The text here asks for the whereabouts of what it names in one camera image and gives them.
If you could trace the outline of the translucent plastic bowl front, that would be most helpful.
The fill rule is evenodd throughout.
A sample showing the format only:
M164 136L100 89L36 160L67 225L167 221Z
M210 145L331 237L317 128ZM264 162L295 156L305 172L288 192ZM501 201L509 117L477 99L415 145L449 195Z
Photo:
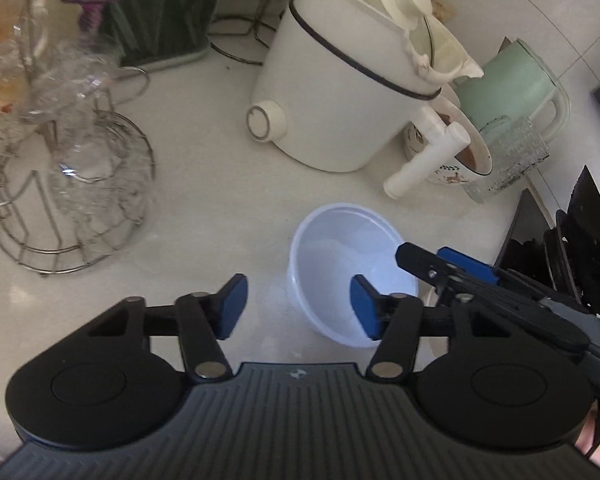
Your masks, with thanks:
M312 211L292 238L286 291L317 333L351 348L374 348L350 304L350 283L362 274L378 292L416 296L418 279L398 268L400 233L375 211L336 203Z

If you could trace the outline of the small white ceramic bowl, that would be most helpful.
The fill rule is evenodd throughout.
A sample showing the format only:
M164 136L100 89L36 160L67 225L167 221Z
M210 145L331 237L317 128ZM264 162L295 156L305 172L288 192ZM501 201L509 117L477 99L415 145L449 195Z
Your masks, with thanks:
M450 351L451 329L436 309L439 295L434 286L422 284L420 299L425 306L425 318L430 331L427 335L430 350L435 358L441 358Z

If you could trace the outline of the patterned bowl brown food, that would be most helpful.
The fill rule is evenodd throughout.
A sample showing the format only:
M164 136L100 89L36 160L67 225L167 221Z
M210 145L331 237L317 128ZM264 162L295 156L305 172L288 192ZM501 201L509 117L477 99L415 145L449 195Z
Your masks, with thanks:
M413 133L404 133L411 159L400 171L400 182L413 186L429 180L464 185L490 176L492 155L476 127L458 106L437 98L411 119Z

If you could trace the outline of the textured drinking glass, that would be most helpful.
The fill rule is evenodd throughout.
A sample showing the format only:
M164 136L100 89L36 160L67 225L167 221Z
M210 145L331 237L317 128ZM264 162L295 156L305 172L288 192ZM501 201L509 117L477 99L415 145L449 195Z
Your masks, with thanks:
M480 133L491 154L492 171L464 186L467 195L478 204L509 188L550 156L546 142L528 117L495 118Z

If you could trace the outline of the upturned glass on rack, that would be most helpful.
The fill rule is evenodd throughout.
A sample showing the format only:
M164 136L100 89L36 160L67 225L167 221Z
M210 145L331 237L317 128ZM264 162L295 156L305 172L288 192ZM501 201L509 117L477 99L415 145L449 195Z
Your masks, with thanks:
M48 173L56 206L98 252L118 248L142 225L153 180L145 136L112 119L64 130Z

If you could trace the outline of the green electric kettle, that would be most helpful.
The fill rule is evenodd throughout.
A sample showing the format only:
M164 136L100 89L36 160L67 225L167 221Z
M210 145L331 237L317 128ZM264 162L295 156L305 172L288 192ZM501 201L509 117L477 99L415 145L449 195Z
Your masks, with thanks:
M487 62L481 78L466 79L454 91L460 99L460 109L478 130L504 116L533 120L552 104L554 117L539 132L548 143L562 131L570 117L570 99L564 86L521 39L511 42Z

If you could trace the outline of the green chopstick holder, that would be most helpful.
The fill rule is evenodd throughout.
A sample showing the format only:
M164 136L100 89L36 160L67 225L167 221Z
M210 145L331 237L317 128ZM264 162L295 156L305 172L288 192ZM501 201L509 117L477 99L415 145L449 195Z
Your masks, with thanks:
M196 60L210 47L218 0L106 0L98 32L117 40L125 66L163 68Z

